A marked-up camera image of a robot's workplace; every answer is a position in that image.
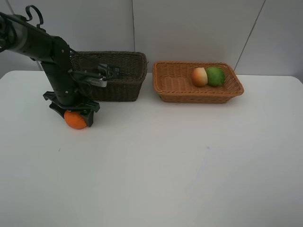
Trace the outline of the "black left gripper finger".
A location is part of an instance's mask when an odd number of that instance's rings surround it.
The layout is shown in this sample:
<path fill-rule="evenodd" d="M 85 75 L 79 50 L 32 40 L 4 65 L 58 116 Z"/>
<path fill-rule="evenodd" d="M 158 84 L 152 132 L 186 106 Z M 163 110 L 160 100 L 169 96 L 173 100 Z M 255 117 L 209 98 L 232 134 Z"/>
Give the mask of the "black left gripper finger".
<path fill-rule="evenodd" d="M 80 116 L 83 118 L 84 122 L 88 127 L 91 127 L 94 122 L 94 111 L 82 111 Z"/>
<path fill-rule="evenodd" d="M 51 103 L 49 105 L 49 108 L 57 112 L 63 119 L 64 119 L 64 114 L 67 110 L 67 107 L 56 104 L 56 103 Z"/>

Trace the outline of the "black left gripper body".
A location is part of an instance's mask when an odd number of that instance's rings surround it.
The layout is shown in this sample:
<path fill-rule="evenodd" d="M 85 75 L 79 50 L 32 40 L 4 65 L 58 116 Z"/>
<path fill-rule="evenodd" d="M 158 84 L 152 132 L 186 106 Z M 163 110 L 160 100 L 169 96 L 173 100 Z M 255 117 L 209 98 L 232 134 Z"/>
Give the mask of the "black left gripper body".
<path fill-rule="evenodd" d="M 69 61 L 63 64 L 44 61 L 42 68 L 53 89 L 52 92 L 43 94 L 45 100 L 65 106 L 71 111 L 99 111 L 100 105 L 83 95 L 79 84 L 69 74 L 69 70 L 72 69 Z"/>

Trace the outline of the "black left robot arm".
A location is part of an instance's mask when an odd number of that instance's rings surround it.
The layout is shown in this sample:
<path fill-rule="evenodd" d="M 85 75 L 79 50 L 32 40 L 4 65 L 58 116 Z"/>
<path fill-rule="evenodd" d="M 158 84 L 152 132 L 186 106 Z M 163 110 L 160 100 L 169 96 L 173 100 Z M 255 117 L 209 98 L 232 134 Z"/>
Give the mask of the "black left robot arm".
<path fill-rule="evenodd" d="M 71 50 L 60 37 L 27 23 L 21 15 L 0 15 L 0 50 L 11 51 L 40 62 L 52 91 L 44 93 L 49 107 L 61 117 L 66 112 L 79 113 L 88 127 L 92 126 L 99 103 L 85 95 L 73 78 Z"/>

